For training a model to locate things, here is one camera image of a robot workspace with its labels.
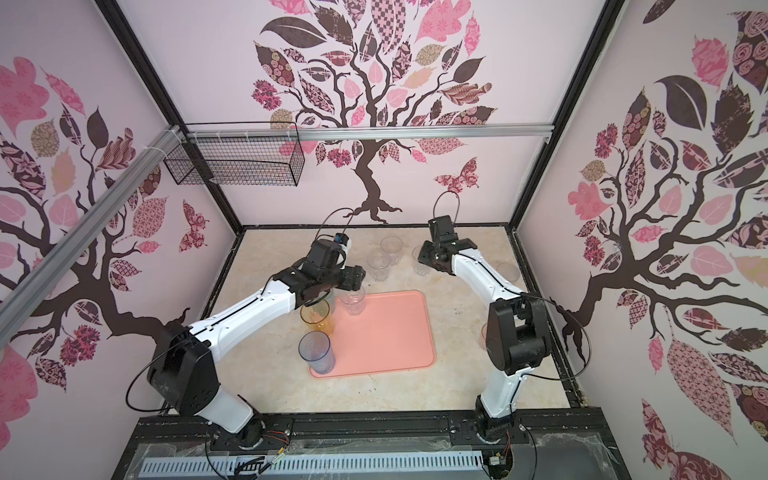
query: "butterfly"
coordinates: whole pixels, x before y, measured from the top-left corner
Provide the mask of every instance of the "butterfly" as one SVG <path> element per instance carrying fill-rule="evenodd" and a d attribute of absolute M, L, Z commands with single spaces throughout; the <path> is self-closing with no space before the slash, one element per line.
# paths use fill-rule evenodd
<path fill-rule="evenodd" d="M 474 187 L 478 183 L 478 176 L 475 171 L 478 169 L 477 157 L 472 158 L 462 168 L 462 172 L 458 177 L 454 175 L 439 175 L 435 177 L 435 181 L 441 185 L 448 187 L 449 192 L 459 193 L 464 190 L 464 187 Z"/>
<path fill-rule="evenodd" d="M 187 218 L 187 223 L 190 224 L 190 229 L 181 237 L 181 243 L 179 243 L 179 251 L 183 252 L 189 250 L 192 247 L 200 248 L 205 245 L 205 236 L 200 232 L 205 229 L 205 223 L 210 220 L 205 220 L 203 214 L 196 214 L 194 208 L 184 202 L 184 216 Z"/>

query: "ventilation grille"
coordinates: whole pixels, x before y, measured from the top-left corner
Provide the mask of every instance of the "ventilation grille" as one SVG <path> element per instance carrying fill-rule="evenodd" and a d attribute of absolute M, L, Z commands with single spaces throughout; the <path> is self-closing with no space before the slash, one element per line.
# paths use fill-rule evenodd
<path fill-rule="evenodd" d="M 211 457 L 222 475 L 234 475 L 235 468 L 256 456 Z M 261 464 L 249 465 L 251 472 Z M 345 453 L 331 455 L 287 455 L 268 472 L 271 475 L 374 472 L 446 472 L 482 469 L 481 452 L 415 452 L 415 453 Z M 189 478 L 216 475 L 203 457 L 146 458 L 139 478 Z"/>

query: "pink tray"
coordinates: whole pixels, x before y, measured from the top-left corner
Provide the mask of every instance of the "pink tray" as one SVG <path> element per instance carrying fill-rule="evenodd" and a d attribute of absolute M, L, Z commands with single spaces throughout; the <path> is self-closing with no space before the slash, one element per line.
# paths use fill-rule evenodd
<path fill-rule="evenodd" d="M 316 379 L 424 369 L 435 363 L 435 344 L 421 292 L 372 293 L 366 309 L 350 316 L 339 299 L 333 312 L 331 348 L 336 366 Z"/>

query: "metal mesh basket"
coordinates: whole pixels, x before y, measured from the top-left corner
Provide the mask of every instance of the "metal mesh basket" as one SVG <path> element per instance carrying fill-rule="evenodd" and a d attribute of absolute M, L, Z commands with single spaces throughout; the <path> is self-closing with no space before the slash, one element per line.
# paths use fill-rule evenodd
<path fill-rule="evenodd" d="M 165 159 L 165 166 L 179 185 L 202 184 L 204 180 L 228 185 L 299 184 L 304 152 L 293 122 L 266 123 L 284 129 L 268 135 L 245 131 L 198 132 L 187 135 Z"/>

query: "clear plastic cup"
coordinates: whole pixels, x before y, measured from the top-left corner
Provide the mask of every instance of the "clear plastic cup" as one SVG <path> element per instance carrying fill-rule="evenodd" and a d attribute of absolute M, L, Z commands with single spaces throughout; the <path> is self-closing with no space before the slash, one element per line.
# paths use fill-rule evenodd
<path fill-rule="evenodd" d="M 389 265 L 392 259 L 389 258 L 389 254 L 384 250 L 374 250 L 368 255 L 368 267 L 373 279 L 377 282 L 383 282 L 389 276 Z"/>
<path fill-rule="evenodd" d="M 390 265 L 397 265 L 402 258 L 402 240 L 394 235 L 384 237 L 384 240 L 381 242 L 381 248 L 389 254 Z"/>
<path fill-rule="evenodd" d="M 336 357 L 331 349 L 331 339 L 323 332 L 315 330 L 307 333 L 299 342 L 299 355 L 312 370 L 325 375 L 336 366 Z"/>
<path fill-rule="evenodd" d="M 366 290 L 362 287 L 351 292 L 340 290 L 339 300 L 350 315 L 359 315 L 366 308 Z"/>
<path fill-rule="evenodd" d="M 432 268 L 430 266 L 426 266 L 424 263 L 419 263 L 419 253 L 421 250 L 422 246 L 419 245 L 411 252 L 411 256 L 413 257 L 413 271 L 416 273 L 416 275 L 425 276 L 429 275 L 429 271 Z"/>
<path fill-rule="evenodd" d="M 324 332 L 327 336 L 333 335 L 333 317 L 331 317 L 331 307 L 328 301 L 323 299 L 312 306 L 302 306 L 300 315 L 308 326 L 313 330 Z"/>

